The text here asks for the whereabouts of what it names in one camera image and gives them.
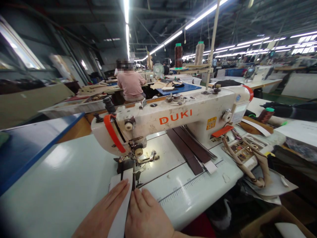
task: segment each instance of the blue tray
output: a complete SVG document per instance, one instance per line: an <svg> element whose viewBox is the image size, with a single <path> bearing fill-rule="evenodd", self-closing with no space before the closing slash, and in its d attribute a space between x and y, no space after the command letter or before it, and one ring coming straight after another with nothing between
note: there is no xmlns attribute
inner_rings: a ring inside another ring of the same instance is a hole
<svg viewBox="0 0 317 238"><path fill-rule="evenodd" d="M174 88L173 90L168 90L168 91L162 91L162 89L156 89L162 96L168 96L171 93L175 94L175 93L184 93L184 92L188 92L188 91L192 91L192 90L196 90L196 89L201 89L201 87L192 85L192 84L187 84L184 83L184 87L181 88Z"/></svg>
<svg viewBox="0 0 317 238"><path fill-rule="evenodd" d="M10 138L0 148L0 196L83 116L78 113L3 130Z"/></svg>

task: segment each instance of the blue table edge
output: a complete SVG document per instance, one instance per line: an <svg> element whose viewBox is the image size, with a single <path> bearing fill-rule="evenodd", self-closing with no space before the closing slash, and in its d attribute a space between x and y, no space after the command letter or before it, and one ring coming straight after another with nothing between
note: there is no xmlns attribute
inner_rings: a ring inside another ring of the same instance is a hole
<svg viewBox="0 0 317 238"><path fill-rule="evenodd" d="M70 123L58 136L56 136L50 143L48 143L47 146L40 150L30 161L28 161L23 167L17 170L13 176L11 176L4 184L2 184L0 187L0 196L2 196L16 181L18 181L53 145L55 145L56 142L58 142L80 119L82 119L84 115L85 113L80 113L76 120ZM13 130L19 127L9 128L2 131Z"/></svg>

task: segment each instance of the thread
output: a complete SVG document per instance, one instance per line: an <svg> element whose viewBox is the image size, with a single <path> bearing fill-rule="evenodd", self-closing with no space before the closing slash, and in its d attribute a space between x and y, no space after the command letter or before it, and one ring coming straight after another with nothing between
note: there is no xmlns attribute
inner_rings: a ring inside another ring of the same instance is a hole
<svg viewBox="0 0 317 238"><path fill-rule="evenodd" d="M261 114L257 118L257 120L258 120L258 122L266 124L273 114L274 114L274 109L267 107L267 108L263 109L263 111L261 112Z"/></svg>
<svg viewBox="0 0 317 238"><path fill-rule="evenodd" d="M175 68L183 67L183 47L181 43L175 46Z"/></svg>
<svg viewBox="0 0 317 238"><path fill-rule="evenodd" d="M201 65L202 64L202 57L204 54L205 45L203 41L198 42L196 45L196 55L195 55L195 62L194 65Z"/></svg>

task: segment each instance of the leather piece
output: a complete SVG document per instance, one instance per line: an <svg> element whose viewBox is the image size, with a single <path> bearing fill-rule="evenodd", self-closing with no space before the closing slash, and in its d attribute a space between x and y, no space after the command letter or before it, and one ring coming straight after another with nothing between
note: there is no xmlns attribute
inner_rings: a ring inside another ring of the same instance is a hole
<svg viewBox="0 0 317 238"><path fill-rule="evenodd" d="M190 138L190 136L187 135L181 127L176 127L173 130L185 142L185 144L191 149L191 151L202 163L205 164L210 161L210 155L203 148L201 148L192 138Z"/></svg>
<svg viewBox="0 0 317 238"><path fill-rule="evenodd" d="M182 139L177 135L172 129L167 130L167 135L176 146L177 150L182 154L189 167L192 169L195 175L202 173L204 170L200 166L199 162L195 158L194 153L191 149L182 141Z"/></svg>

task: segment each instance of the blue bin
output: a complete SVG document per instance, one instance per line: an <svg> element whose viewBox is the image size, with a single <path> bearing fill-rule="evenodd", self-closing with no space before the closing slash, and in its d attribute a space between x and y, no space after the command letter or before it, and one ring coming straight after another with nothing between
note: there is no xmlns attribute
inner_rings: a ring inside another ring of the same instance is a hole
<svg viewBox="0 0 317 238"><path fill-rule="evenodd" d="M225 76L241 77L243 69L226 69Z"/></svg>

